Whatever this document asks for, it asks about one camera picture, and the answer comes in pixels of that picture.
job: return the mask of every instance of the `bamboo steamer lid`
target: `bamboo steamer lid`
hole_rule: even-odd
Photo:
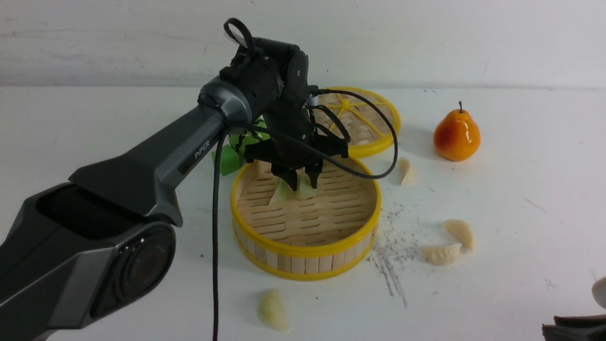
[[[396,108],[380,95],[355,87],[331,87],[347,90],[371,101],[391,122],[396,133],[400,130],[400,116]],[[369,157],[386,150],[393,144],[393,136],[383,119],[366,103],[359,99],[337,93],[319,96],[320,104],[327,106],[347,129],[351,136],[349,155],[355,158]],[[343,137],[339,129],[321,110],[314,110],[316,122],[330,129],[338,137]]]
[[[358,160],[336,158],[360,172]],[[244,255],[257,267],[292,280],[327,279],[354,267],[375,240],[381,193],[325,162],[315,198],[269,204],[274,176],[267,163],[248,164],[231,191],[233,230]]]

